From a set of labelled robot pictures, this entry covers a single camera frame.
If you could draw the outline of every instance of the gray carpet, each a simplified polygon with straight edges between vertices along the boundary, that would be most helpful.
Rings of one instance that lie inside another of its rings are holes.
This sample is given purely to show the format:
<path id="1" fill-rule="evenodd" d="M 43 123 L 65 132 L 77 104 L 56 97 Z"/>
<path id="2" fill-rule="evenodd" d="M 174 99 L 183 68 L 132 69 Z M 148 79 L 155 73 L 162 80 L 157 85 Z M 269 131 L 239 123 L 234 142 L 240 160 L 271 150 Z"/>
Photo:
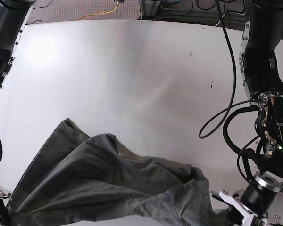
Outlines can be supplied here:
<path id="1" fill-rule="evenodd" d="M 38 0 L 35 4 L 35 8 L 46 6 L 52 0 Z M 201 8 L 209 8 L 214 4 L 215 0 L 199 0 L 199 6 Z M 222 3 L 221 10 L 243 10 L 243 0 L 235 0 L 231 3 Z M 196 5 L 196 1 L 193 0 L 194 8 L 199 9 Z M 54 0 L 45 8 L 34 9 L 27 21 L 32 23 L 36 20 L 42 20 L 44 23 L 57 22 L 57 21 L 71 21 L 77 20 L 81 16 L 86 14 L 93 14 L 105 11 L 111 11 L 115 8 L 116 3 L 113 0 Z M 168 8 L 179 8 L 190 10 L 192 8 L 191 0 L 183 0 L 179 4 L 173 6 L 167 6 Z M 126 19 L 136 20 L 140 16 L 140 6 L 137 0 L 125 0 L 124 3 L 120 3 L 118 9 L 106 15 L 90 16 L 84 18 L 84 20 L 104 20 L 104 19 Z"/>

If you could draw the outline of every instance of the screw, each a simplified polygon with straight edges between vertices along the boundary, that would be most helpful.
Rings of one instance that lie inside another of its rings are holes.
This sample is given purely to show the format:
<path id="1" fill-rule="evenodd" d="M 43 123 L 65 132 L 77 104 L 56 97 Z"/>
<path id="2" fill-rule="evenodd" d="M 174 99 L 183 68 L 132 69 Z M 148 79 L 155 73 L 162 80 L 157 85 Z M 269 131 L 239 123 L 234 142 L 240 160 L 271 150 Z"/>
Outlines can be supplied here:
<path id="1" fill-rule="evenodd" d="M 262 105 L 266 107 L 268 105 L 268 100 L 263 100 Z"/>
<path id="2" fill-rule="evenodd" d="M 275 139 L 272 139 L 272 140 L 270 141 L 270 144 L 271 144 L 272 146 L 275 146 L 275 145 L 277 144 L 277 141 L 276 141 Z"/>

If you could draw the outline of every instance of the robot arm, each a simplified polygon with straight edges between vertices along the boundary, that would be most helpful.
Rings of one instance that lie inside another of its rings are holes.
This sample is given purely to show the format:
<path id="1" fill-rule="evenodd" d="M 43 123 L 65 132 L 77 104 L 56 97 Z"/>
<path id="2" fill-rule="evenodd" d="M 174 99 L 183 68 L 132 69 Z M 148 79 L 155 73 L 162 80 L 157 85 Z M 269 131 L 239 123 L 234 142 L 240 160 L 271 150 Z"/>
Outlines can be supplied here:
<path id="1" fill-rule="evenodd" d="M 0 0 L 0 88 L 12 66 L 17 39 L 35 2 Z M 238 216 L 236 218 L 240 225 L 241 222 L 247 226 L 256 225 L 255 216 L 266 212 L 277 194 L 283 191 L 283 181 L 277 182 L 266 174 L 270 172 L 283 179 L 283 83 L 278 75 L 274 53 L 282 32 L 283 0 L 246 0 L 240 64 L 248 98 L 261 101 L 256 108 L 258 118 L 255 129 L 261 137 L 256 161 L 264 169 L 254 177 L 251 175 L 252 184 L 239 202 L 224 192 L 215 195 L 235 207 L 232 213 Z M 8 215 L 4 207 L 0 208 L 0 219 L 3 215 Z M 8 225 L 7 221 L 0 221 L 0 224 Z M 266 219 L 259 223 L 259 226 L 266 225 Z"/>
<path id="2" fill-rule="evenodd" d="M 218 195 L 234 206 L 229 212 L 229 218 L 239 225 L 265 226 L 272 223 L 263 215 L 277 195 L 283 192 L 283 83 L 278 74 L 274 52 L 282 33 L 283 0 L 246 0 L 240 66 L 249 100 L 257 100 L 259 103 L 257 107 L 239 109 L 230 115 L 224 125 L 224 137 L 227 144 L 239 153 L 240 149 L 229 139 L 227 126 L 237 114 L 258 110 L 255 130 L 261 141 L 256 153 L 249 149 L 249 155 L 245 158 L 253 159 L 260 172 L 253 176 L 249 167 L 245 167 L 250 185 L 241 197 L 234 199 L 223 191 Z"/>
<path id="3" fill-rule="evenodd" d="M 17 41 L 36 0 L 0 0 L 0 88 L 9 72 Z"/>

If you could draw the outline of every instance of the gray cloth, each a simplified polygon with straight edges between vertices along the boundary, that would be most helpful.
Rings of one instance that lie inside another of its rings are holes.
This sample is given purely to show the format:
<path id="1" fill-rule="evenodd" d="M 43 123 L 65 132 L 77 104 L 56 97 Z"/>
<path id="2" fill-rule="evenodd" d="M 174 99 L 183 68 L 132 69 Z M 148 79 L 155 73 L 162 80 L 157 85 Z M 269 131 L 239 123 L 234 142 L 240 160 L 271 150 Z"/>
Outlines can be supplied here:
<path id="1" fill-rule="evenodd" d="M 67 119 L 22 176 L 8 210 L 12 226 L 129 215 L 152 217 L 166 226 L 223 226 L 225 213 L 213 212 L 208 190 L 200 169 L 137 156 L 114 135 L 90 138 Z"/>

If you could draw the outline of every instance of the white table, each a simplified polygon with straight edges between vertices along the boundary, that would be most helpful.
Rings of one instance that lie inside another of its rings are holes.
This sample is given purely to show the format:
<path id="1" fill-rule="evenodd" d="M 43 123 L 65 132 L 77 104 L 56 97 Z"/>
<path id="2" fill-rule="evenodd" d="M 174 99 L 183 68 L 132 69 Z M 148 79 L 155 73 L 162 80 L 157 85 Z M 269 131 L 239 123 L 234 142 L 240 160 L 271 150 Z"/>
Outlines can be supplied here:
<path id="1" fill-rule="evenodd" d="M 242 32 L 228 35 L 239 69 Z M 276 55 L 283 80 L 283 40 Z M 228 106 L 232 92 L 232 62 L 221 28 L 157 21 L 38 24 L 25 27 L 15 57 L 0 90 L 5 189 L 15 188 L 68 117 L 89 136 L 115 134 L 138 155 L 201 168 L 213 190 L 246 188 L 221 129 L 198 139 L 201 126 Z M 234 102 L 246 99 L 238 72 Z M 230 136 L 239 146 L 256 136 L 256 117 L 248 113 L 231 123 Z M 224 205 L 213 201 L 213 207 Z M 115 222 L 136 225 L 137 218 Z"/>

